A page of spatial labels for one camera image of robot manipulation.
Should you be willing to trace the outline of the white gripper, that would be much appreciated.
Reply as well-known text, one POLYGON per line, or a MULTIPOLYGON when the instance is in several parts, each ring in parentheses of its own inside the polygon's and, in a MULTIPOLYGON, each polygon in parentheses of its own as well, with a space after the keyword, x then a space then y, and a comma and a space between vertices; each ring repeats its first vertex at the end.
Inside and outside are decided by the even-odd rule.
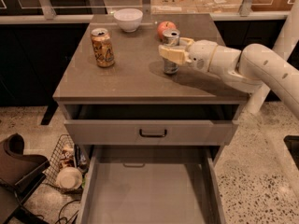
POLYGON ((185 49, 179 47, 168 47, 160 45, 158 47, 159 54, 168 61, 176 63, 178 65, 190 64, 190 67, 197 71, 206 73, 215 49, 218 44, 216 42, 208 40, 199 40, 194 42, 193 39, 188 37, 181 37, 179 39, 181 46, 186 46, 188 52, 185 49))

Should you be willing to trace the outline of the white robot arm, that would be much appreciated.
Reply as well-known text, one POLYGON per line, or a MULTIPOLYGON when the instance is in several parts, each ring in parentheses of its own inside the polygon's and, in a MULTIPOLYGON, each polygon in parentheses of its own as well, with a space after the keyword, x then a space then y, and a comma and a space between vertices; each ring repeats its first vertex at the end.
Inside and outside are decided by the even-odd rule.
POLYGON ((299 118, 299 70, 264 45, 239 50, 182 37, 177 46, 161 45, 159 54, 177 65, 218 77, 242 92, 254 93, 265 84, 299 118))

